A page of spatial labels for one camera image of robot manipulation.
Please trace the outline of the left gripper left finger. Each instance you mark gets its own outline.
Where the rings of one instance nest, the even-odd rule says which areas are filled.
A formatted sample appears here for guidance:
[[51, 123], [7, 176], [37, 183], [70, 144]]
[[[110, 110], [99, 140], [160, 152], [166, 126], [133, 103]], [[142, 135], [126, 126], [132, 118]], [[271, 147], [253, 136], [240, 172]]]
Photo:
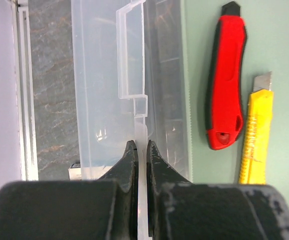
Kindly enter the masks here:
[[0, 240], [134, 240], [138, 227], [138, 153], [97, 180], [16, 181], [0, 189]]

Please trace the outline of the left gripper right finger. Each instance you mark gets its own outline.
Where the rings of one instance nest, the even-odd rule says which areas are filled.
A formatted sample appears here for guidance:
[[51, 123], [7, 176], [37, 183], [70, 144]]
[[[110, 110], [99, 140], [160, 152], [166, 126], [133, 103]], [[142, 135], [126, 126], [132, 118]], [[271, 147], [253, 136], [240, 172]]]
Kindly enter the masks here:
[[152, 140], [146, 160], [154, 240], [289, 240], [289, 208], [272, 186], [191, 183]]

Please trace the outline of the yellow utility knife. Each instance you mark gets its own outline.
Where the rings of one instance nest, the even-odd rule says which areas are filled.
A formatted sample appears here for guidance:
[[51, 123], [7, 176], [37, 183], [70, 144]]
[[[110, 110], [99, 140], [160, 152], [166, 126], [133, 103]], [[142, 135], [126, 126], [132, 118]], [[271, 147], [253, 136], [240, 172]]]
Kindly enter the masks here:
[[254, 78], [249, 95], [246, 129], [238, 182], [264, 185], [274, 92], [272, 72]]

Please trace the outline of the red black utility knife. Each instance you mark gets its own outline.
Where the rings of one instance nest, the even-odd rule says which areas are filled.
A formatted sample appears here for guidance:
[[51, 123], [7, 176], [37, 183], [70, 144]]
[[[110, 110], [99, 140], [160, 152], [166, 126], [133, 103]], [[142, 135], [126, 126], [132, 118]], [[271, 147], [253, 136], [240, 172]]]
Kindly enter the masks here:
[[234, 144], [243, 129], [241, 72], [246, 42], [240, 5], [231, 1], [221, 8], [208, 75], [205, 127], [212, 150]]

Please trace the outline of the green plastic tool box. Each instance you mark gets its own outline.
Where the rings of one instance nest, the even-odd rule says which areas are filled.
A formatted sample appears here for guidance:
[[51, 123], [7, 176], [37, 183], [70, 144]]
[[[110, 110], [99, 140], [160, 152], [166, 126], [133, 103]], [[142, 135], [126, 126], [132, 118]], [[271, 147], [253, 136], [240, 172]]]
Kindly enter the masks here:
[[[82, 178], [101, 177], [126, 142], [156, 142], [195, 183], [238, 180], [243, 137], [213, 151], [204, 106], [223, 0], [74, 0], [72, 31]], [[289, 206], [289, 0], [240, 0], [247, 43], [241, 101], [272, 72], [273, 119], [266, 181]]]

